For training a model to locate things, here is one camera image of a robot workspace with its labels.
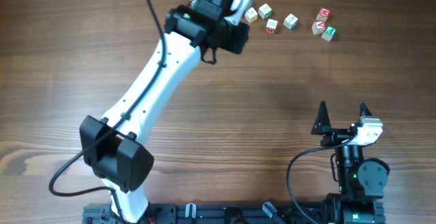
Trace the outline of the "blue D wooden block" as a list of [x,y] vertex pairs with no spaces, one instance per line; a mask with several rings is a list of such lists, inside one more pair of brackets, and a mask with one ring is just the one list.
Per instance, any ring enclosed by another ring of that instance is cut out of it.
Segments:
[[283,25],[284,25],[287,29],[292,30],[292,29],[297,25],[297,23],[298,23],[298,18],[297,18],[295,15],[293,15],[293,14],[289,14],[289,15],[285,18],[285,20],[284,20],[284,22],[283,22]]

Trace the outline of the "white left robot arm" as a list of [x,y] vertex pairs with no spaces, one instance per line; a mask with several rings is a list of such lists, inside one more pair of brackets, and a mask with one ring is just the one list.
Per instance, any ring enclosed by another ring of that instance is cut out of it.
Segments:
[[84,162],[110,192],[85,223],[140,223],[149,209],[144,181],[154,163],[146,143],[161,111],[208,50],[240,54],[249,26],[242,22],[253,0],[190,0],[168,12],[149,62],[122,98],[99,118],[80,125]]

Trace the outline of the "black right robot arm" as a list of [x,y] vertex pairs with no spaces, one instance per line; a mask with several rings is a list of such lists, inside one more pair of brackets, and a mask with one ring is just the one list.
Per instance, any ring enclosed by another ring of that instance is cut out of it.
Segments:
[[373,116],[364,103],[360,104],[359,119],[348,129],[333,128],[326,102],[320,103],[311,134],[323,137],[322,148],[334,148],[330,164],[333,178],[339,184],[339,193],[329,193],[322,203],[321,223],[386,222],[380,199],[390,168],[380,159],[363,156],[363,148],[376,143],[382,132],[381,119]]

